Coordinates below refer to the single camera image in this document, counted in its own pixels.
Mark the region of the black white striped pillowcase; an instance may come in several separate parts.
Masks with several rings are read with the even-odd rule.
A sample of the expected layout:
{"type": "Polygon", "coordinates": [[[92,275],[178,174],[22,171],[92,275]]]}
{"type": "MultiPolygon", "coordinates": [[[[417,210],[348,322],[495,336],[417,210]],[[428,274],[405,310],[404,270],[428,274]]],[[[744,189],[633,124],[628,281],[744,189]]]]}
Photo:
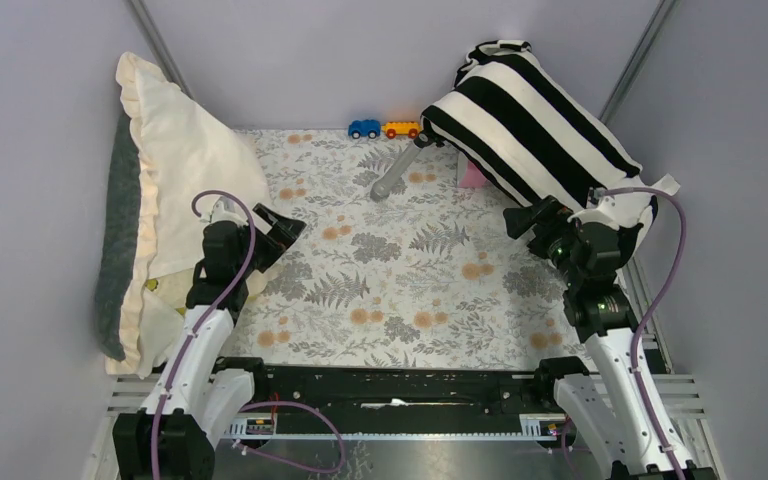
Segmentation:
{"type": "Polygon", "coordinates": [[[524,40],[477,45],[452,90],[422,111],[421,125],[518,205],[552,197],[573,218],[620,233],[630,252],[657,216],[642,165],[549,76],[524,40]]]}

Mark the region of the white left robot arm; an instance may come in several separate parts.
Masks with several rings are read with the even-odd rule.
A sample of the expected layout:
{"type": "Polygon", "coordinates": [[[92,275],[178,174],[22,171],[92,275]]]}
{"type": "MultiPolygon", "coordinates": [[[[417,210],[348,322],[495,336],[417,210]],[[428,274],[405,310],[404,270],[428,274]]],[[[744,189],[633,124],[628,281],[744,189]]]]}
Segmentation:
{"type": "Polygon", "coordinates": [[[251,214],[268,229],[223,219],[203,230],[171,358],[137,411],[113,425],[122,479],[212,478],[215,450],[239,408],[256,411],[269,401],[267,380],[216,362],[249,297],[247,279],[271,268],[307,225],[262,204],[251,214]]]}

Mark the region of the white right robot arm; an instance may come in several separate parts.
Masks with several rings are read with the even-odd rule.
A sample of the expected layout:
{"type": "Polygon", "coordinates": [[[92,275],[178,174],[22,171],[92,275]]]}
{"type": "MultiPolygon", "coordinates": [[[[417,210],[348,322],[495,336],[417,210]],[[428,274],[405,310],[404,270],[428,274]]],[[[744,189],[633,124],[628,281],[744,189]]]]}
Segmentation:
{"type": "Polygon", "coordinates": [[[643,226],[583,222],[547,197],[503,213],[507,234],[533,233],[529,251],[563,276],[564,313],[590,355],[608,398],[577,357],[544,359],[533,396],[543,410],[563,410],[606,479],[714,479],[673,426],[642,350],[645,329],[617,282],[643,226]]]}

